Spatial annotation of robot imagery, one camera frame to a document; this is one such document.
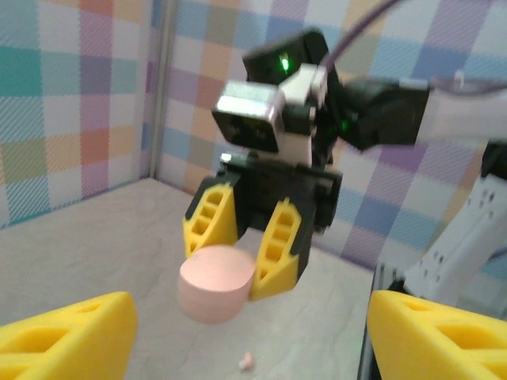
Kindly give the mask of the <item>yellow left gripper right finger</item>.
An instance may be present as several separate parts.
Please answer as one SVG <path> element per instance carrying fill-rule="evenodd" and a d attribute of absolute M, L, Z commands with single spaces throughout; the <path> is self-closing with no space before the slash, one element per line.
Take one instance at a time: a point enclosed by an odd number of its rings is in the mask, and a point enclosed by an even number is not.
<path fill-rule="evenodd" d="M 374 291 L 368 334 L 383 379 L 504 379 L 506 323 L 394 291 Z"/>

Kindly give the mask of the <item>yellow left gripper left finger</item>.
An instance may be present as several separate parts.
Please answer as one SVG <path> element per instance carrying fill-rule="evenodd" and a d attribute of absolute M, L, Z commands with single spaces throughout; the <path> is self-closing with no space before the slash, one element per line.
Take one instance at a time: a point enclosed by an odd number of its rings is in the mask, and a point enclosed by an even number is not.
<path fill-rule="evenodd" d="M 138 317 L 117 291 L 1 327 L 2 379 L 123 379 Z"/>

